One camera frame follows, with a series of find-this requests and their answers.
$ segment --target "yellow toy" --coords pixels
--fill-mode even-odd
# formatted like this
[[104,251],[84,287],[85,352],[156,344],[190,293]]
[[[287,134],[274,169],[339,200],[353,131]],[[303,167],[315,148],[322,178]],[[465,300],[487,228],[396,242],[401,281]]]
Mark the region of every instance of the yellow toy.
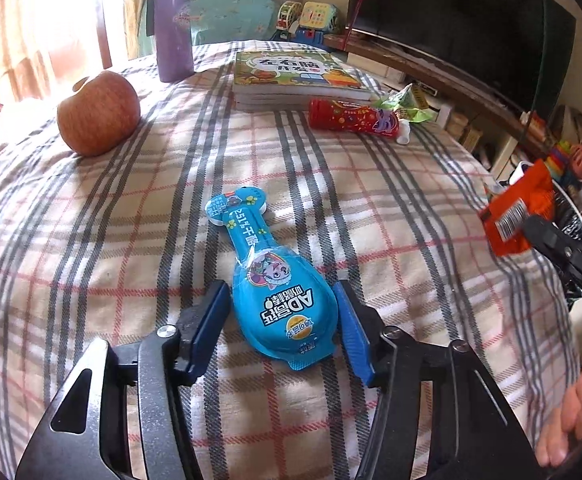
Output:
[[300,27],[322,32],[336,32],[338,28],[338,8],[331,4],[306,2],[300,17]]

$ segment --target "black tv screen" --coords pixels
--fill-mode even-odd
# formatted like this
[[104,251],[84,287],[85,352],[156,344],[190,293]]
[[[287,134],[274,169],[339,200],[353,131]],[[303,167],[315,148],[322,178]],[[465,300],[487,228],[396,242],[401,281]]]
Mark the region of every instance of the black tv screen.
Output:
[[[350,17],[357,1],[349,0]],[[532,106],[544,46],[535,109],[548,118],[570,62],[575,26],[553,0],[364,0],[353,28],[456,67],[517,111]]]

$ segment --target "purple thermos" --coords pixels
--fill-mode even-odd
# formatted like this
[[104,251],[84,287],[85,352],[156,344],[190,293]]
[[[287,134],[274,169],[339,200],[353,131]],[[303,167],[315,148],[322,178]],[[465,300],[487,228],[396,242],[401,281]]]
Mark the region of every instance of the purple thermos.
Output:
[[155,35],[160,81],[181,81],[195,73],[189,0],[146,0],[146,35]]

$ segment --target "red apple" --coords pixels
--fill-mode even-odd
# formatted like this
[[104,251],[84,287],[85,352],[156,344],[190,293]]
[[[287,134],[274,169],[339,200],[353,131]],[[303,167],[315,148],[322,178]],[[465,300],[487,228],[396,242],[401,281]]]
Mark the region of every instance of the red apple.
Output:
[[74,152],[101,155],[135,131],[140,100],[123,76],[104,70],[75,83],[73,92],[57,107],[57,126]]

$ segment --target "green candy wrapper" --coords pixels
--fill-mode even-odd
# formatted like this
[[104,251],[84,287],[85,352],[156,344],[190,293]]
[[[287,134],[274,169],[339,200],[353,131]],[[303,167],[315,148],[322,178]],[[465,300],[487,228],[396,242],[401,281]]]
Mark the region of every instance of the green candy wrapper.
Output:
[[399,92],[393,90],[384,94],[371,106],[395,112],[400,119],[411,123],[423,123],[433,119],[435,113],[428,106],[422,89],[413,83],[406,85]]

